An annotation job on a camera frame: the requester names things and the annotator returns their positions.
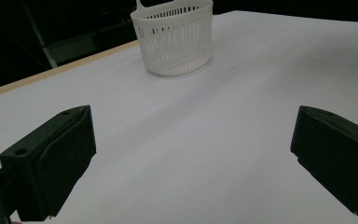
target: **white basket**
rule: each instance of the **white basket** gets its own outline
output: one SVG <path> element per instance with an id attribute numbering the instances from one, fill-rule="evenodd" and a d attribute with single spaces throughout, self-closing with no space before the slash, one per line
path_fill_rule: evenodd
<path id="1" fill-rule="evenodd" d="M 191 72 L 211 58 L 212 0 L 173 0 L 131 13 L 147 70 L 172 76 Z"/>

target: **white tabletop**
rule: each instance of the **white tabletop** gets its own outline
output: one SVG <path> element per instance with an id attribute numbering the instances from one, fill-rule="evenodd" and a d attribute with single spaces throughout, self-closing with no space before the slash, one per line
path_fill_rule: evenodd
<path id="1" fill-rule="evenodd" d="M 46 223 L 358 223 L 290 152 L 300 105 L 358 124 L 358 22 L 235 11 L 212 38 L 188 75 L 133 47 L 0 94 L 0 152 L 91 105 L 97 154 Z"/>

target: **screw hole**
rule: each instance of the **screw hole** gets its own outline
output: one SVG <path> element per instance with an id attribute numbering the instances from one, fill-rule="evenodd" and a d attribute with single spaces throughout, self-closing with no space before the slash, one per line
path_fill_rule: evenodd
<path id="1" fill-rule="evenodd" d="M 25 148 L 17 149 L 17 150 L 14 152 L 14 154 L 15 154 L 16 156 L 20 156 L 20 155 L 23 155 L 23 154 L 25 154 L 25 153 L 27 153 L 27 149 L 25 149 Z"/>

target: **table edge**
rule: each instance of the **table edge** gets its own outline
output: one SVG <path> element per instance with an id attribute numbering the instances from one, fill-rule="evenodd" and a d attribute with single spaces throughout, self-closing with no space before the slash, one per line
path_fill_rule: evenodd
<path id="1" fill-rule="evenodd" d="M 0 87 L 0 94 L 8 92 L 8 91 L 13 91 L 13 90 L 15 90 L 17 88 L 32 84 L 32 83 L 34 83 L 36 81 L 43 80 L 43 79 L 48 78 L 48 77 L 53 77 L 55 75 L 58 75 L 59 73 L 71 70 L 73 68 L 76 68 L 76 67 L 81 66 L 81 65 L 86 64 L 86 63 L 94 62 L 94 61 L 99 60 L 101 58 L 107 57 L 107 56 L 115 54 L 115 53 L 119 53 L 122 50 L 129 49 L 129 48 L 135 47 L 137 45 L 138 45 L 138 41 L 134 40 L 134 41 L 131 41 L 131 42 L 127 43 L 127 44 L 120 45 L 118 47 L 115 47 L 115 48 L 112 48 L 112 49 L 108 49 L 108 50 L 93 54 L 93 55 L 91 55 L 89 57 L 74 61 L 72 63 L 64 64 L 62 66 L 59 66 L 59 67 L 56 67 L 56 68 L 53 68 L 53 69 L 49 69 L 48 71 L 33 75 L 31 77 L 27 77 L 27 78 L 24 78 L 24 79 L 21 79 L 21 80 L 6 84 L 6 85 Z"/>

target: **basket handle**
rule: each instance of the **basket handle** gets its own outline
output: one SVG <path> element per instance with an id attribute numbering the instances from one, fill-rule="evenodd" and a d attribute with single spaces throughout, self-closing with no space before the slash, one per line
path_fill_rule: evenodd
<path id="1" fill-rule="evenodd" d="M 145 9 L 144 5 L 142 5 L 141 0 L 136 0 L 136 9 L 143 10 Z"/>
<path id="2" fill-rule="evenodd" d="M 173 0 L 173 2 L 187 2 L 187 1 L 189 0 Z M 140 11 L 146 9 L 146 7 L 142 5 L 141 0 L 136 0 L 136 9 Z"/>

